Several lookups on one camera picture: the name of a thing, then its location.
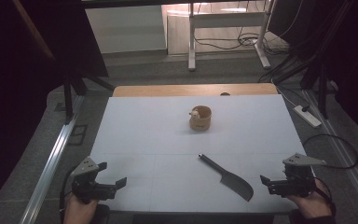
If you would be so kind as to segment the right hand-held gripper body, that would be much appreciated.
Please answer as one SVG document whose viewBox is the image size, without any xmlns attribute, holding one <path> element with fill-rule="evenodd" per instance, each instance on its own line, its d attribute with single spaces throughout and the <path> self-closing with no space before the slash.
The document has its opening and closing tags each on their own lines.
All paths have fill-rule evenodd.
<svg viewBox="0 0 358 224">
<path fill-rule="evenodd" d="M 285 180 L 272 181 L 268 186 L 270 194 L 280 196 L 296 195 L 307 197 L 316 190 L 312 165 L 326 165 L 324 160 L 315 159 L 299 153 L 282 161 L 288 170 Z"/>
</svg>

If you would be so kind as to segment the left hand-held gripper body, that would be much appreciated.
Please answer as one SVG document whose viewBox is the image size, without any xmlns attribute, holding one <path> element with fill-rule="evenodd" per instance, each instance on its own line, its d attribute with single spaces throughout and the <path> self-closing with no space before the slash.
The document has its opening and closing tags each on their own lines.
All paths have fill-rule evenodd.
<svg viewBox="0 0 358 224">
<path fill-rule="evenodd" d="M 91 200 L 114 199 L 116 195 L 115 185 L 99 184 L 96 177 L 100 173 L 98 164 L 92 158 L 87 157 L 71 173 L 74 178 L 72 183 L 72 192 L 83 203 L 89 203 Z"/>
</svg>

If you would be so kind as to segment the black kitchen cleaver knife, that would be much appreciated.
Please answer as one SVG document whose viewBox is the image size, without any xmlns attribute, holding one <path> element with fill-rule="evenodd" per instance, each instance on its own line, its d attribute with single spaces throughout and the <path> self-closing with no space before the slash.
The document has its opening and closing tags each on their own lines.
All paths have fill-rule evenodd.
<svg viewBox="0 0 358 224">
<path fill-rule="evenodd" d="M 202 153 L 199 154 L 199 158 L 221 175 L 220 182 L 223 185 L 240 195 L 246 202 L 251 201 L 254 196 L 254 189 L 247 181 L 227 171 Z"/>
</svg>

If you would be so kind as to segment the person's left hand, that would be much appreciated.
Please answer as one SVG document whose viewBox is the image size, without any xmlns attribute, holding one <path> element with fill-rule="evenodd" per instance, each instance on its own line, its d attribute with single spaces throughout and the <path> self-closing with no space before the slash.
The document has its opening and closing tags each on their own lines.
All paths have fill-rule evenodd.
<svg viewBox="0 0 358 224">
<path fill-rule="evenodd" d="M 83 203 L 71 193 L 64 209 L 63 224 L 90 224 L 94 218 L 98 201 Z"/>
</svg>

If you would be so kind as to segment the person's right hand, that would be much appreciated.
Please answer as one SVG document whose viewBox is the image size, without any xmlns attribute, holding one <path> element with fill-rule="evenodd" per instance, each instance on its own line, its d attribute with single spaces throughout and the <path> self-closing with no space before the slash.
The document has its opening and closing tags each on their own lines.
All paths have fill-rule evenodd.
<svg viewBox="0 0 358 224">
<path fill-rule="evenodd" d="M 332 205 L 318 192 L 312 192 L 308 197 L 289 195 L 287 199 L 297 206 L 305 218 L 333 216 Z"/>
</svg>

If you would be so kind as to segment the dark floor outlet cover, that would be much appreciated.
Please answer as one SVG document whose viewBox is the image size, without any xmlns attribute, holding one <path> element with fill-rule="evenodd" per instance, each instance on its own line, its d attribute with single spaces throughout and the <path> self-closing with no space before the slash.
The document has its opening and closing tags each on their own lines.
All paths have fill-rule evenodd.
<svg viewBox="0 0 358 224">
<path fill-rule="evenodd" d="M 87 125 L 75 125 L 72 130 L 68 145 L 69 146 L 82 146 L 86 137 L 88 126 Z"/>
</svg>

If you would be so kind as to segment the white table mat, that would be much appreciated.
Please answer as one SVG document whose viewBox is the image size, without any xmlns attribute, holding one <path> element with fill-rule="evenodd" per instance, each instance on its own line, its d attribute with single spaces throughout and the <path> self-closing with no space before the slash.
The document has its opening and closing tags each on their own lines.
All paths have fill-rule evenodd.
<svg viewBox="0 0 358 224">
<path fill-rule="evenodd" d="M 197 105 L 212 110 L 211 126 L 190 128 Z M 279 94 L 201 97 L 112 97 L 90 153 L 106 162 L 100 183 L 127 178 L 107 201 L 128 212 L 283 213 L 294 204 L 271 195 L 263 175 L 282 180 L 282 161 L 304 148 Z M 223 185 L 202 153 L 247 181 L 254 196 L 246 202 Z"/>
</svg>

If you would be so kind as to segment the white power strip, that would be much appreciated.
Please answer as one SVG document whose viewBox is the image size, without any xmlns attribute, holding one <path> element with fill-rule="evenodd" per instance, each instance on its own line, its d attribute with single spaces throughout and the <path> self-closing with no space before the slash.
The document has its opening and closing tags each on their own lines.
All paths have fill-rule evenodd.
<svg viewBox="0 0 358 224">
<path fill-rule="evenodd" d="M 298 105 L 294 108 L 294 111 L 303 119 L 305 120 L 311 127 L 317 128 L 322 125 L 322 123 L 316 119 L 309 111 L 302 112 L 301 109 L 303 106 Z"/>
</svg>

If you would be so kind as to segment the black tripod stand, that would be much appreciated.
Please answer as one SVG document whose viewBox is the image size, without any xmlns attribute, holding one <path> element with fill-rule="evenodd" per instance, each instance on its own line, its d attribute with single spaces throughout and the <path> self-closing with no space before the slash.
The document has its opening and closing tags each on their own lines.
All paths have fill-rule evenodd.
<svg viewBox="0 0 358 224">
<path fill-rule="evenodd" d="M 107 81 L 99 77 L 85 75 L 85 79 L 102 86 L 110 92 L 115 90 L 115 86 L 109 84 Z M 65 105 L 65 123 L 68 124 L 75 116 L 74 103 L 72 101 L 72 90 L 75 90 L 78 96 L 85 96 L 88 88 L 86 87 L 83 77 L 77 75 L 64 75 L 63 76 L 63 91 L 64 91 L 64 105 Z"/>
</svg>

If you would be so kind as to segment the round wooden cup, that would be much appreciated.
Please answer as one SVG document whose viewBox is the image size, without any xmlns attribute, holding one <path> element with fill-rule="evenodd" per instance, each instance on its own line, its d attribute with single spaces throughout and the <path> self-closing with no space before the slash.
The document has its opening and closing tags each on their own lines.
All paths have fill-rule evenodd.
<svg viewBox="0 0 358 224">
<path fill-rule="evenodd" d="M 206 105 L 197 105 L 189 113 L 189 125 L 192 130 L 204 132 L 211 126 L 212 110 Z"/>
</svg>

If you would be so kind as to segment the black metal stand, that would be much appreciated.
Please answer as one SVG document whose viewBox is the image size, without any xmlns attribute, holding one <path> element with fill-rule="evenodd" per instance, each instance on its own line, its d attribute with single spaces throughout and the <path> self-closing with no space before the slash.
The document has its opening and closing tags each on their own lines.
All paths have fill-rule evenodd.
<svg viewBox="0 0 358 224">
<path fill-rule="evenodd" d="M 333 38 L 337 34 L 339 27 L 345 21 L 354 1 L 355 0 L 342 0 L 342 4 L 332 15 L 332 20 L 329 23 L 327 30 L 324 32 L 324 37 L 318 44 L 313 54 L 305 62 L 301 63 L 292 70 L 289 70 L 280 77 L 276 77 L 271 80 L 276 86 L 278 86 L 289 77 L 305 70 L 306 74 L 300 81 L 300 87 L 302 90 L 310 90 L 314 83 L 319 81 L 317 106 L 319 112 L 325 119 L 327 119 L 328 116 L 326 113 L 327 74 L 324 69 L 324 57 L 328 48 L 332 44 Z"/>
</svg>

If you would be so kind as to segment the wooden table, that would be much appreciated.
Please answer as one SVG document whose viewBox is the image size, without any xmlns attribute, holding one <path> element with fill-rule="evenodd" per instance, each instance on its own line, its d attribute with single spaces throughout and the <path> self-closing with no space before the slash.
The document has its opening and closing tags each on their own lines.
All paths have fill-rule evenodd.
<svg viewBox="0 0 358 224">
<path fill-rule="evenodd" d="M 143 85 L 116 87 L 114 97 L 160 97 L 160 96 L 218 96 L 277 94 L 270 83 L 245 84 L 194 84 L 194 85 Z"/>
</svg>

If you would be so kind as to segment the long aluminium floor rail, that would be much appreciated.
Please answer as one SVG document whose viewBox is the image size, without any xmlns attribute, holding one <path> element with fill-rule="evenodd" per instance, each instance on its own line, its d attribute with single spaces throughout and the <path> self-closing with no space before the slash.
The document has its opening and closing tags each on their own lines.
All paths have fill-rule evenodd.
<svg viewBox="0 0 358 224">
<path fill-rule="evenodd" d="M 351 165 L 354 162 L 354 159 L 350 157 L 349 148 L 341 140 L 337 139 L 337 132 L 333 127 L 332 123 L 327 119 L 326 116 L 324 116 L 319 111 L 317 105 L 317 98 L 313 95 L 311 91 L 302 91 L 302 93 L 304 97 L 310 102 L 312 113 L 317 119 L 321 121 L 323 130 L 328 135 L 332 135 L 332 139 L 330 140 L 330 142 L 340 162 L 343 165 Z M 347 174 L 358 193 L 358 168 L 355 167 L 349 169 L 347 171 Z"/>
<path fill-rule="evenodd" d="M 48 188 L 59 165 L 62 153 L 67 145 L 69 136 L 76 125 L 76 120 L 84 99 L 84 96 L 77 96 L 75 98 L 75 101 L 73 102 L 74 115 L 62 126 L 19 224 L 35 223 L 43 201 L 48 193 Z"/>
</svg>

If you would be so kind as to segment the white metal desk frame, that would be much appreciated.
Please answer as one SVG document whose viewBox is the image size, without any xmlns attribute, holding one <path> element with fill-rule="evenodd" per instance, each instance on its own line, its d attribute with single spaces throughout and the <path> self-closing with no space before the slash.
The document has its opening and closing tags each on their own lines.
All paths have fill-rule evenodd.
<svg viewBox="0 0 358 224">
<path fill-rule="evenodd" d="M 227 28 L 227 27 L 260 27 L 257 40 L 252 42 L 258 58 L 264 69 L 270 69 L 270 63 L 263 49 L 263 40 L 268 28 L 269 18 L 274 6 L 271 0 L 265 12 L 242 12 L 224 14 L 194 14 L 194 4 L 190 4 L 189 13 L 189 52 L 188 70 L 196 70 L 195 31 L 199 28 Z"/>
</svg>

